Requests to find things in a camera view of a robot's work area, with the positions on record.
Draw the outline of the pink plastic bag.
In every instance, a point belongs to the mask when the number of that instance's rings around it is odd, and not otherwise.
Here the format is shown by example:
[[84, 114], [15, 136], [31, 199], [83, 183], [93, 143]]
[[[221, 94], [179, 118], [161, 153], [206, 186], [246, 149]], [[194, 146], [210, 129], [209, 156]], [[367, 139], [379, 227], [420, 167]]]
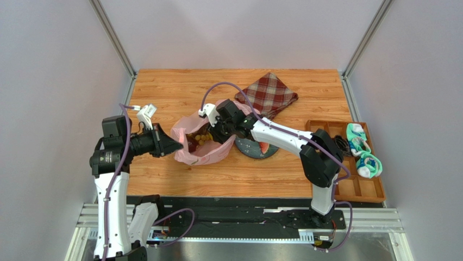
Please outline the pink plastic bag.
[[209, 120], [201, 118], [198, 112], [190, 116], [183, 116], [171, 128], [170, 136], [183, 145], [181, 150], [174, 153], [175, 161], [189, 166], [200, 166], [218, 163], [225, 159], [236, 139], [236, 135], [225, 138], [224, 143], [213, 141], [212, 138], [202, 138]]

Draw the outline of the fake watermelon slice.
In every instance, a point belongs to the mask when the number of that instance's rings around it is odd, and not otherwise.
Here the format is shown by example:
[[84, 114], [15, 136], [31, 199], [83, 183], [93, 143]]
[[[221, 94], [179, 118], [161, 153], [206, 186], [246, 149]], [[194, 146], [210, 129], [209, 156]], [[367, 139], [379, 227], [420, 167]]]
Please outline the fake watermelon slice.
[[259, 142], [260, 151], [262, 154], [266, 154], [270, 149], [270, 144], [266, 142]]

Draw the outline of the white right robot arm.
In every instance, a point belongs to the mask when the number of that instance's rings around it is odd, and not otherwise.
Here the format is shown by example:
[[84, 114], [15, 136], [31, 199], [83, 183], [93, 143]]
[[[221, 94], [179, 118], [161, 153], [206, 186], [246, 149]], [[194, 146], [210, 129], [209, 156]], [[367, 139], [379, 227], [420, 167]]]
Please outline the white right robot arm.
[[246, 114], [231, 100], [218, 106], [203, 104], [198, 111], [209, 121], [213, 140], [224, 143], [235, 135], [241, 139], [264, 142], [297, 156], [306, 178], [314, 185], [311, 209], [320, 216], [331, 214], [334, 208], [334, 184], [343, 166], [343, 155], [327, 132], [305, 132], [279, 125], [262, 118], [255, 110]]

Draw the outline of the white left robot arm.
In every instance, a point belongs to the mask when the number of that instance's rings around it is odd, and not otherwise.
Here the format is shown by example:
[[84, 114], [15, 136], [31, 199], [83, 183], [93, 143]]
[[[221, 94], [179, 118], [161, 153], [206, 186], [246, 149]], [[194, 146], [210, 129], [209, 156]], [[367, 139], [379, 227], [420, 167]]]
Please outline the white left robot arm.
[[90, 157], [98, 196], [94, 260], [147, 260], [148, 235], [164, 208], [159, 195], [142, 196], [128, 220], [130, 164], [136, 156], [160, 158], [183, 148], [157, 123], [141, 134], [131, 134], [131, 127], [131, 120], [122, 115], [103, 119], [103, 137]]

